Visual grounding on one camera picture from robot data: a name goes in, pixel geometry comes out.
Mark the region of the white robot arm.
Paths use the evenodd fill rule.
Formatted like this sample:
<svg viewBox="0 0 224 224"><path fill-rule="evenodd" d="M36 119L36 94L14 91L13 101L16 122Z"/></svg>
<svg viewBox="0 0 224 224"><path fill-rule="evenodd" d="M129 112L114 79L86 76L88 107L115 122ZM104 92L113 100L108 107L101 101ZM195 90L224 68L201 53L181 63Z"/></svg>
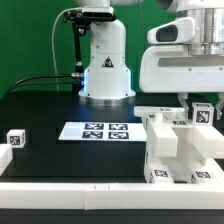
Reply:
<svg viewBox="0 0 224 224"><path fill-rule="evenodd" d="M75 0L81 17L92 22L90 65L80 95L102 103L134 95L125 65L126 30L115 18L115 5L142 0ZM139 85L146 93L177 93L179 102L193 92L219 95L224 108L224 0L156 0L174 12L172 22L151 29L151 46L144 52Z"/></svg>

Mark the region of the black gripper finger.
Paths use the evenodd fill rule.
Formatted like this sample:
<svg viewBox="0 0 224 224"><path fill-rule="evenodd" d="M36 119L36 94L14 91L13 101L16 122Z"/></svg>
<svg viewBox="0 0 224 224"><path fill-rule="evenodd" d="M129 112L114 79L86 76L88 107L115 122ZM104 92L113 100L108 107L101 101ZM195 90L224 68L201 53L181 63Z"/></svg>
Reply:
<svg viewBox="0 0 224 224"><path fill-rule="evenodd" d="M181 104L181 106L184 108L185 116L188 116L188 112L189 112L189 107L186 102L187 99L188 99L187 93L179 93L178 94L178 100L179 100L179 103Z"/></svg>
<svg viewBox="0 0 224 224"><path fill-rule="evenodd" d="M224 108L224 93L218 93L218 102L215 105L216 119L220 120L222 116L222 109Z"/></svg>

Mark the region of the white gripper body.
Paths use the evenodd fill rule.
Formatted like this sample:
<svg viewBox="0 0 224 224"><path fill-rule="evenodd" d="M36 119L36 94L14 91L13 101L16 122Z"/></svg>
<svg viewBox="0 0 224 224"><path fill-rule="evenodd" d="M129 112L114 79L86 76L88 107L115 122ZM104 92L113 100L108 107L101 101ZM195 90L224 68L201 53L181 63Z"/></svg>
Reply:
<svg viewBox="0 0 224 224"><path fill-rule="evenodd" d="M184 45L149 47L139 86L146 93L224 92L224 56L190 56Z"/></svg>

